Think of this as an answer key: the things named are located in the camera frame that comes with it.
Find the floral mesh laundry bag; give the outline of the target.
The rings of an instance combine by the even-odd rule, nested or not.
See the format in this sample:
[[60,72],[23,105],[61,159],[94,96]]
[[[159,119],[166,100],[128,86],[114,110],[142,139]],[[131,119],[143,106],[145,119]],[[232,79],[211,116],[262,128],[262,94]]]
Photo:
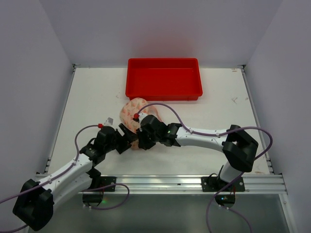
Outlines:
[[[125,125],[133,133],[139,128],[139,124],[133,121],[133,116],[137,113],[142,107],[149,104],[148,101],[142,98],[135,98],[127,102],[120,111],[120,120],[123,125]],[[152,105],[144,108],[143,113],[148,115],[156,116],[160,121],[161,117],[158,114],[157,109]]]

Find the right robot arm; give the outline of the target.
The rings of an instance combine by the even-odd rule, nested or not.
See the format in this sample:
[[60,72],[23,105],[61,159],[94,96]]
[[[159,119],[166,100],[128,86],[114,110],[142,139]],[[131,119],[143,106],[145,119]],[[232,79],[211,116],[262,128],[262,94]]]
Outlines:
[[181,123],[166,125],[154,115],[140,113],[136,115],[138,147],[148,150],[156,143],[167,147],[194,146],[223,152],[227,162],[218,175],[223,182],[229,183],[242,172],[253,169],[258,142],[238,125],[228,130],[186,129]]

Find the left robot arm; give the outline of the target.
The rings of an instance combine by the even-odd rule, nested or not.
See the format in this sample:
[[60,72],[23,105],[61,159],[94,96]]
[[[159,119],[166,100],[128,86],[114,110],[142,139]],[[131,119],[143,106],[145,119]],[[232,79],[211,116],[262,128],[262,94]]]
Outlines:
[[119,154],[131,147],[137,135],[123,124],[117,129],[98,124],[97,136],[83,148],[76,148],[76,156],[56,172],[38,181],[26,181],[13,207],[13,214],[33,231],[44,228],[56,209],[79,192],[112,192],[116,179],[102,178],[95,167],[105,156],[116,150]]

